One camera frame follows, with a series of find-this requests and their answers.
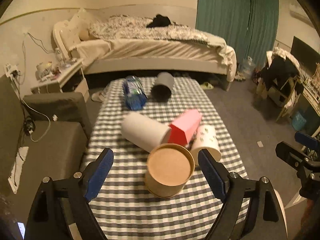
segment blue plastic bottle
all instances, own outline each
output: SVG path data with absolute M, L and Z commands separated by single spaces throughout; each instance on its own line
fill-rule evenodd
M 125 105 L 130 110 L 141 110 L 147 102 L 141 81 L 136 76 L 128 76 L 122 84 Z

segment sofa seat cushion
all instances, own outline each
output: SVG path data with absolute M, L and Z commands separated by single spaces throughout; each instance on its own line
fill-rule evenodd
M 33 140 L 44 133 L 48 122 L 35 121 L 35 125 Z M 39 142 L 33 142 L 30 136 L 25 136 L 24 146 L 28 146 L 29 150 L 20 185 L 17 194 L 11 191 L 8 197 L 18 222 L 26 224 L 33 199 L 44 177 L 66 179 L 79 170 L 86 143 L 87 137 L 78 122 L 51 122 L 48 133 Z

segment bed headboard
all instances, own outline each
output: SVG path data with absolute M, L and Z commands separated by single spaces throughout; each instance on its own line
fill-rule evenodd
M 71 58 L 70 49 L 80 43 L 79 32 L 86 29 L 91 22 L 97 19 L 107 20 L 112 15 L 123 14 L 137 17 L 153 18 L 157 14 L 168 16 L 171 21 L 196 26 L 197 10 L 179 6 L 157 4 L 134 4 L 111 6 L 99 10 L 81 8 L 71 20 L 57 22 L 53 26 L 53 38 L 64 58 Z

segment pink box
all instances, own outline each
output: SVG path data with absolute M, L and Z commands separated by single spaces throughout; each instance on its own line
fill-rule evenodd
M 202 114 L 197 109 L 190 109 L 181 114 L 171 124 L 168 143 L 187 145 L 201 122 Z

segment gray cup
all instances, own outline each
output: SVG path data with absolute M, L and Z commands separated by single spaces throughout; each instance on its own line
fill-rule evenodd
M 166 102 L 173 92 L 173 76 L 168 72 L 161 72 L 151 89 L 152 97 L 158 102 Z

